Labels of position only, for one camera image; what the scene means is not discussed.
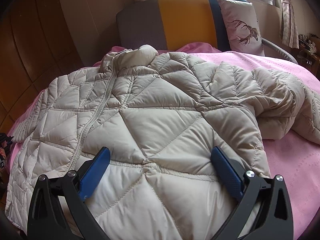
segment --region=wall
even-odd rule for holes
[[[85,66],[92,66],[120,45],[116,14],[133,0],[60,0],[61,7]]]
[[[290,52],[290,48],[282,44],[279,37],[281,9],[257,0],[248,1],[252,2],[255,8],[261,36]],[[305,0],[292,0],[292,6],[295,13],[298,34],[308,35],[314,33],[320,37],[320,22],[308,3]],[[279,57],[278,54],[268,48],[265,49],[265,54],[269,57]]]
[[[320,22],[306,0],[292,0],[298,33],[316,34],[320,37]]]
[[[14,0],[0,20],[0,131],[56,77],[83,66],[59,0]]]
[[[287,50],[279,38],[281,9],[257,0],[252,2],[259,21],[261,36]],[[133,0],[60,0],[70,34],[86,66],[101,60],[115,45],[119,45],[115,15]],[[305,0],[292,0],[298,32],[318,33],[320,22]],[[275,51],[265,48],[269,57],[280,57]]]

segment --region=quilted jacket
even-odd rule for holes
[[[158,56],[149,45],[107,54],[100,67],[52,81],[14,130],[24,143],[6,215],[26,232],[38,176],[77,170],[105,146],[111,163],[86,204],[111,239],[211,239],[236,204],[217,179],[211,149],[268,177],[262,139],[293,129],[320,144],[319,106],[318,94],[278,70]]]

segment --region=pink bedsheet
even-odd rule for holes
[[[124,49],[113,47],[111,51],[120,52]],[[257,67],[283,70],[296,75],[308,87],[320,93],[320,82],[317,78],[305,68],[289,61],[234,51],[222,53],[210,44],[201,42],[187,44],[177,51],[192,53],[216,64],[227,61],[246,70]],[[168,51],[160,50],[159,54],[165,52]],[[27,112],[17,120],[14,127],[25,119]],[[263,144],[271,175],[281,174],[286,181],[293,213],[294,239],[296,240],[309,225],[320,206],[320,146],[305,140],[294,131],[289,131],[281,140],[263,140]],[[18,153],[21,145],[16,144],[15,154]],[[14,157],[15,155],[12,154],[10,168]]]

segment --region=wooden wall panel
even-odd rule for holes
[[[64,75],[84,67],[77,52],[73,52],[65,56],[58,62],[58,66]]]
[[[8,132],[38,93],[83,67],[59,0],[14,0],[0,20],[0,132]]]
[[[47,69],[36,81],[33,82],[35,88],[40,93],[43,89],[46,89],[52,80],[56,77],[62,76],[62,73],[58,66],[54,64],[52,67]]]
[[[15,0],[11,24],[23,65],[34,81],[55,62],[39,21],[36,0]]]
[[[36,0],[40,22],[56,61],[76,51],[59,0]]]
[[[14,124],[14,121],[12,120],[10,115],[7,115],[0,126],[0,131],[4,133],[8,133],[11,127],[13,126],[13,124]]]
[[[37,95],[38,91],[34,85],[28,87],[11,108],[9,112],[11,118],[16,121],[28,109],[28,106],[33,102]]]
[[[4,106],[0,103],[0,123],[5,119],[5,116],[7,115],[6,110],[4,109]]]
[[[31,81],[15,47],[8,15],[0,21],[0,66],[0,101],[9,111]]]

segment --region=blue gripper pad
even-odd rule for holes
[[[243,183],[230,164],[228,157],[222,153],[220,148],[214,147],[211,151],[210,160],[229,194],[240,202],[243,197]]]
[[[103,147],[93,159],[91,166],[80,180],[79,196],[82,201],[91,197],[106,171],[110,163],[110,159],[111,154],[109,149],[106,147]]]

